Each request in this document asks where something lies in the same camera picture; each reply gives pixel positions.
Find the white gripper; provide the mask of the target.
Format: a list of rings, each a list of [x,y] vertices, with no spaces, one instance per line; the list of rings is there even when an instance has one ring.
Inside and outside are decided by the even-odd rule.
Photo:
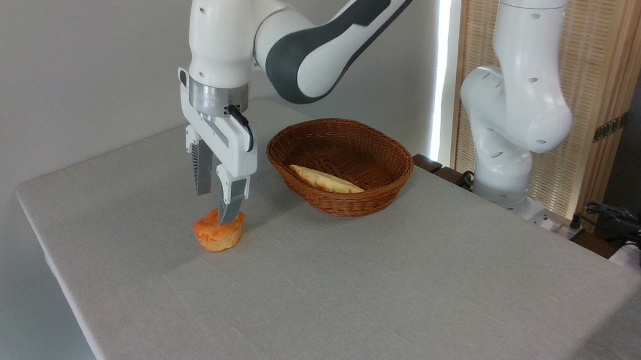
[[[198,112],[190,103],[192,78],[178,69],[180,105],[190,125],[185,129],[185,150],[192,157],[197,195],[211,191],[213,153],[221,164],[216,167],[220,180],[218,223],[234,221],[250,189],[250,175],[257,170],[257,145],[248,151],[251,136],[231,114],[223,117]]]

